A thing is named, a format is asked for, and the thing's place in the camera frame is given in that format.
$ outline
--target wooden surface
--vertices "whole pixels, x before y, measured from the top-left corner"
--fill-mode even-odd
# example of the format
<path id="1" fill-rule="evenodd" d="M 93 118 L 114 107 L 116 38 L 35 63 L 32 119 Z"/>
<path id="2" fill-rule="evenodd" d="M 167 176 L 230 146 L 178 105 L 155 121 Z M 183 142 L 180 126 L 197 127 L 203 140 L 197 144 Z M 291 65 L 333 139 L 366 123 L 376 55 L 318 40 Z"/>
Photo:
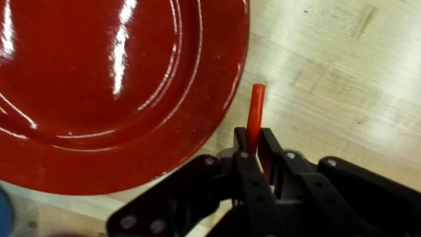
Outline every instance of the wooden surface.
<path id="1" fill-rule="evenodd" d="M 266 82 L 263 123 L 285 147 L 313 161 L 338 155 L 421 190 L 420 10 L 420 0 L 251 0 L 241 86 L 200 151 L 230 146 L 251 84 Z M 104 219 L 150 186 L 70 197 L 3 185 L 17 210 L 16 237 L 104 235 Z"/>

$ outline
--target glossy red plate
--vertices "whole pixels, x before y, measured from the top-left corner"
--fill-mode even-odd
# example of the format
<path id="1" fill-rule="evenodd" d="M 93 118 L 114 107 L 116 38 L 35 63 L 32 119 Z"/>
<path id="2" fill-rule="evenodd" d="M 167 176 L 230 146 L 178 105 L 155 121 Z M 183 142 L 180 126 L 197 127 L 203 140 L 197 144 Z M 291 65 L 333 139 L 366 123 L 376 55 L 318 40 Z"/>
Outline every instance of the glossy red plate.
<path id="1" fill-rule="evenodd" d="M 0 179 L 130 188 L 210 135 L 242 73 L 247 0 L 0 0 Z"/>

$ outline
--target blue object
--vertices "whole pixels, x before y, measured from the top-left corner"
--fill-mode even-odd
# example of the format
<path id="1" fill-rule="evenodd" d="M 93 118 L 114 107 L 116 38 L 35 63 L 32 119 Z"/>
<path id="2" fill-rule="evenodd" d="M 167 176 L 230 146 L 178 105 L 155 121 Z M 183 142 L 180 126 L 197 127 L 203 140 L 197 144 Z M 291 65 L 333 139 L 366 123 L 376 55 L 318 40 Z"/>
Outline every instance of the blue object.
<path id="1" fill-rule="evenodd" d="M 9 197 L 0 189 L 0 237 L 10 235 L 13 229 L 13 208 Z"/>

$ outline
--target black mechanism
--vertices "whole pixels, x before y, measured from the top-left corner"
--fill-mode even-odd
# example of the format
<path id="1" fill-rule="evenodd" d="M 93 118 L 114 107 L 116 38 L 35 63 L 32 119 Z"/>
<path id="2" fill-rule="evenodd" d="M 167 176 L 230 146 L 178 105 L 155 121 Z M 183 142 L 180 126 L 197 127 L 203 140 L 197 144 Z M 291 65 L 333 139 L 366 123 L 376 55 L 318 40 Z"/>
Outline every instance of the black mechanism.
<path id="1" fill-rule="evenodd" d="M 335 156 L 316 165 L 267 127 L 254 155 L 246 131 L 234 130 L 230 155 L 196 156 L 113 213 L 108 235 L 183 237 L 230 198 L 208 235 L 421 237 L 420 192 Z"/>

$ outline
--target wooden table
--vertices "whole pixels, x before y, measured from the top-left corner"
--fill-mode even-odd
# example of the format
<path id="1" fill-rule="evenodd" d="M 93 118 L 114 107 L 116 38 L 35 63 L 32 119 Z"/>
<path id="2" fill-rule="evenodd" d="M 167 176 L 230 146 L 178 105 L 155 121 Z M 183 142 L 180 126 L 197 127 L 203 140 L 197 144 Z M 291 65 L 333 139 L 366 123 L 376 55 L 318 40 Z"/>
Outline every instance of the wooden table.
<path id="1" fill-rule="evenodd" d="M 264 126 L 310 160 L 331 154 L 421 190 L 421 1 L 251 0 L 247 65 L 200 152 L 230 146 L 253 82 L 267 84 Z M 59 196 L 3 184 L 16 237 L 104 235 L 104 219 L 151 184 Z M 212 221 L 192 235 L 200 235 Z"/>

